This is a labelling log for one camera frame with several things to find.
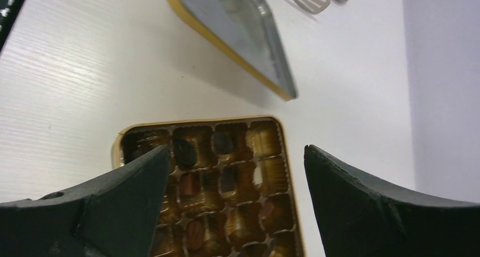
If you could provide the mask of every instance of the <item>black object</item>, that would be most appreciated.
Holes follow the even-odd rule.
[[[185,139],[173,140],[173,155],[180,166],[192,168],[196,163],[195,147]]]
[[[148,256],[169,159],[157,147],[40,200],[0,204],[0,256]]]
[[[0,0],[0,53],[25,0]]]
[[[218,154],[226,155],[231,153],[235,146],[232,138],[223,132],[216,131],[213,133],[213,147]]]
[[[150,150],[151,150],[151,148],[150,148],[149,145],[145,145],[145,144],[138,145],[137,149],[135,151],[133,151],[133,153],[130,156],[131,159],[132,159],[131,161],[133,161],[136,158],[141,157],[142,155],[149,152]]]
[[[225,167],[220,176],[222,193],[235,191],[235,171],[232,166]]]
[[[305,172],[327,257],[480,256],[480,205],[394,185],[321,149]]]

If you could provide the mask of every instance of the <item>plastic chocolate tray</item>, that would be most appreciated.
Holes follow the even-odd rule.
[[[114,165],[164,144],[172,165],[151,256],[303,256],[276,119],[135,125],[117,138]]]

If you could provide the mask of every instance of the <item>chocolate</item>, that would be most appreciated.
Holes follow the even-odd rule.
[[[258,216],[260,217],[260,219],[267,218],[267,217],[272,215],[272,212],[273,212],[274,209],[275,209],[275,204],[273,203],[273,201],[267,199],[263,203],[263,207],[260,210],[260,213],[259,213]]]
[[[150,150],[151,148],[147,144],[138,145],[137,149],[133,151],[131,154],[131,161],[137,159],[138,157],[141,157],[142,155],[149,152]]]
[[[218,154],[226,155],[235,149],[234,141],[227,134],[216,131],[213,133],[213,148]]]
[[[199,173],[187,173],[181,176],[179,183],[180,195],[195,196],[202,190]]]
[[[223,169],[220,186],[222,193],[235,191],[235,171],[232,166]]]
[[[178,165],[190,169],[196,163],[195,147],[185,139],[173,140],[173,155]]]
[[[203,245],[203,240],[205,237],[205,227],[203,226],[203,222],[199,220],[190,221],[187,224],[185,234],[187,237],[187,249],[200,249]]]

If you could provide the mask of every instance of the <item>dark chocolate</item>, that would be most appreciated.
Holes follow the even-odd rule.
[[[213,148],[216,153],[226,155],[234,151],[234,141],[227,134],[216,131],[213,133]]]
[[[223,193],[235,191],[235,171],[233,167],[223,169],[220,186]]]
[[[187,236],[187,248],[189,250],[198,250],[203,245],[205,237],[205,228],[203,222],[199,220],[190,221],[185,230]]]
[[[131,160],[130,161],[133,161],[139,157],[141,157],[142,155],[144,154],[147,154],[149,151],[151,151],[153,148],[150,147],[149,144],[139,144],[137,146],[137,149],[135,151],[132,152],[131,154]]]
[[[173,155],[178,165],[192,168],[196,163],[195,147],[185,139],[173,140]]]

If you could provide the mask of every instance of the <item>brown chocolate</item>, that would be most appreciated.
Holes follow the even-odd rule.
[[[198,250],[203,245],[205,237],[205,227],[200,220],[190,221],[185,230],[187,236],[187,248],[189,250]]]
[[[200,174],[198,172],[187,173],[181,176],[179,183],[180,195],[195,196],[201,191]]]
[[[232,166],[223,169],[220,186],[222,193],[235,191],[235,171]]]

